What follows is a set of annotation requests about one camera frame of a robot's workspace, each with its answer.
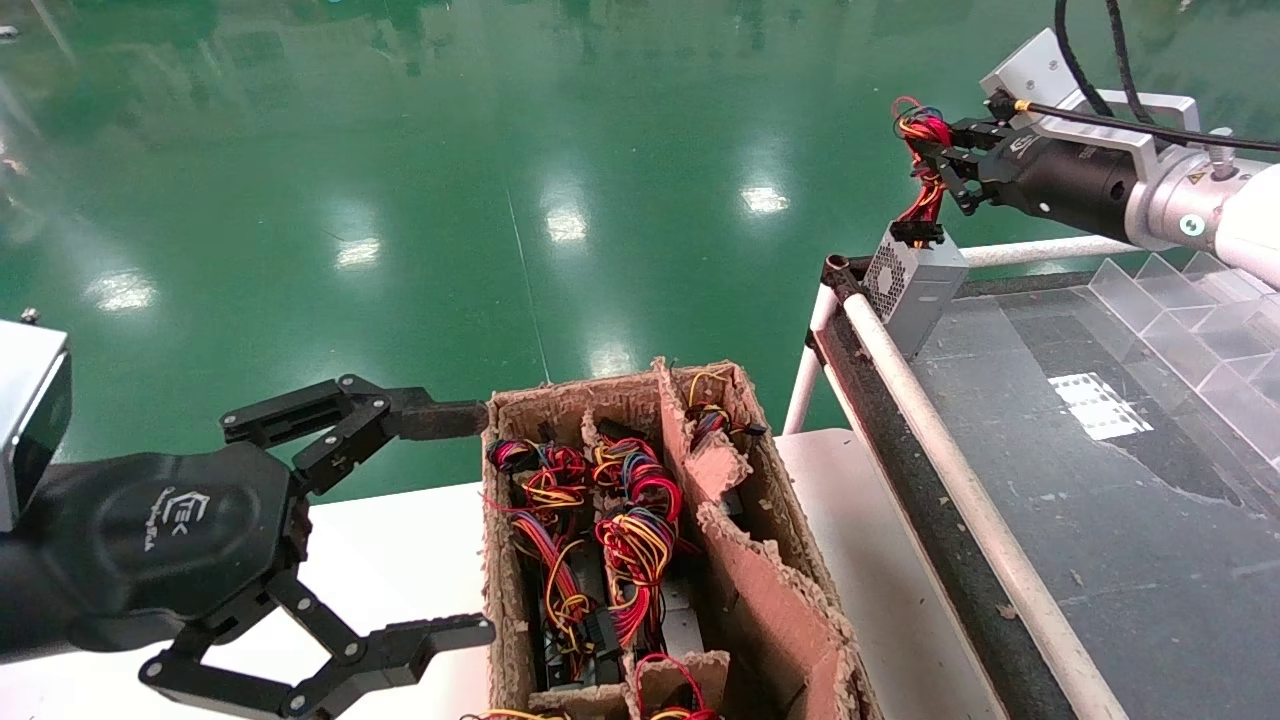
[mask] clear acrylic divider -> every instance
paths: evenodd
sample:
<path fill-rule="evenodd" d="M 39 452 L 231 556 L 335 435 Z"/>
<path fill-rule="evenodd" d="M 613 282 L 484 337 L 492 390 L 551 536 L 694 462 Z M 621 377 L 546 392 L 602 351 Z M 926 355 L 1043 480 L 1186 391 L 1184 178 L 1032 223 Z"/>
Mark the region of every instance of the clear acrylic divider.
<path fill-rule="evenodd" d="M 1213 296 L 1199 290 L 1183 277 L 1160 255 L 1151 255 L 1134 275 L 1138 287 L 1146 290 L 1161 307 L 1211 307 L 1217 305 Z"/>
<path fill-rule="evenodd" d="M 1089 290 L 1280 468 L 1280 295 L 1203 252 L 1181 273 L 1151 255 L 1134 277 L 1105 260 Z"/>
<path fill-rule="evenodd" d="M 1093 274 L 1089 290 L 1134 333 L 1142 333 L 1164 311 L 1156 299 L 1110 259 Z"/>
<path fill-rule="evenodd" d="M 1138 336 L 1193 388 L 1222 364 L 1222 359 L 1179 323 L 1172 313 L 1161 313 Z"/>
<path fill-rule="evenodd" d="M 1204 402 L 1272 465 L 1280 459 L 1280 407 L 1222 365 L 1198 389 Z"/>
<path fill-rule="evenodd" d="M 1280 348 L 1276 342 L 1280 336 L 1267 329 L 1263 304 L 1263 300 L 1245 300 L 1219 305 L 1192 329 L 1222 360 L 1266 355 Z"/>
<path fill-rule="evenodd" d="M 1257 300 L 1271 293 L 1271 288 L 1253 275 L 1238 273 L 1207 252 L 1197 252 L 1183 268 L 1183 277 L 1220 302 Z"/>

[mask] green epoxy floor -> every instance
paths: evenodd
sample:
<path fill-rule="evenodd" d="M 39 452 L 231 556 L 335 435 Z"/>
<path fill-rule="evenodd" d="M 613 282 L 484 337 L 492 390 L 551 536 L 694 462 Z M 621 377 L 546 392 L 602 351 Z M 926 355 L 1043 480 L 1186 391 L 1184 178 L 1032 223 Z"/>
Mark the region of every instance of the green epoxy floor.
<path fill-rule="evenodd" d="M 5 0 L 0 314 L 72 333 L 65 460 L 211 450 L 225 410 L 346 372 L 457 400 L 658 354 L 742 363 L 777 425 L 820 259 L 914 193 L 890 101 L 977 113 L 1051 5 Z M 1075 5 L 1112 86 L 1101 3 Z M 1254 83 L 1280 8 L 1126 6 L 1144 88 L 1280 136 Z M 1071 234 L 946 213 L 963 245 Z M 399 443 L 326 498 L 477 462 Z"/>

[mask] printed logo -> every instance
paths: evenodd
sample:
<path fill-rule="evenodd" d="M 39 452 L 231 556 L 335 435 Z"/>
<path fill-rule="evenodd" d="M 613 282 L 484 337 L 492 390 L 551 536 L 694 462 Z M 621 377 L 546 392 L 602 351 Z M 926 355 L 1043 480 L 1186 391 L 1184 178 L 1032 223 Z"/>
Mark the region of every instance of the printed logo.
<path fill-rule="evenodd" d="M 191 533 L 188 525 L 204 520 L 209 496 L 191 491 L 169 497 L 177 491 L 169 486 L 160 491 L 156 501 L 151 503 L 151 515 L 147 516 L 146 534 L 142 538 L 142 552 L 151 552 L 155 548 L 161 528 L 168 528 L 170 537 L 186 536 Z"/>

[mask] silver bracket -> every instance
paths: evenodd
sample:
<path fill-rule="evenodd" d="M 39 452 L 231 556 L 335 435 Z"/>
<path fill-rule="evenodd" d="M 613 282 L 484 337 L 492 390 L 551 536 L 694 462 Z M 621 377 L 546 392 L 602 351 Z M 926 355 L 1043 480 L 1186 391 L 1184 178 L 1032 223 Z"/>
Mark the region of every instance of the silver bracket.
<path fill-rule="evenodd" d="M 1062 110 L 1079 110 L 1087 104 L 1084 94 L 1075 85 L 1075 78 L 1066 69 L 1066 61 L 1057 49 L 1057 36 L 1048 28 L 1024 42 L 982 78 L 980 85 L 988 96 L 1004 90 L 1019 100 L 1030 100 Z M 1120 91 L 1101 90 L 1098 95 L 1112 108 L 1128 106 Z M 1199 110 L 1192 97 L 1139 92 L 1138 99 L 1152 114 L 1172 120 L 1181 129 L 1196 132 L 1201 129 Z M 1092 126 L 1034 113 L 1019 113 L 1010 124 L 1015 128 L 1033 126 L 1036 133 L 1044 137 L 1130 152 L 1138 181 L 1144 183 L 1158 181 L 1162 174 L 1156 138 L 1144 132 Z"/>

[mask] white table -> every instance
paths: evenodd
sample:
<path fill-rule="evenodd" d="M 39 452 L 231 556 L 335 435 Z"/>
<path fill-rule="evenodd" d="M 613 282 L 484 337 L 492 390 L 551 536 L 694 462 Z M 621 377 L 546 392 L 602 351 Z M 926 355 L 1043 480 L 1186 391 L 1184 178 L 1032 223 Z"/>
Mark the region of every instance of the white table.
<path fill-rule="evenodd" d="M 886 717 L 1001 717 L 865 445 L 849 429 L 780 437 L 777 445 Z M 311 516 L 311 560 L 300 578 L 356 632 L 481 610 L 479 484 L 323 505 Z M 137 682 L 138 667 L 159 647 L 0 667 L 0 720 L 215 717 Z M 324 659 L 300 626 L 275 612 L 239 641 L 211 650 L 206 662 L 297 682 Z M 484 710 L 486 661 L 485 648 L 443 653 L 417 687 L 365 696 L 343 719 L 457 720 Z"/>

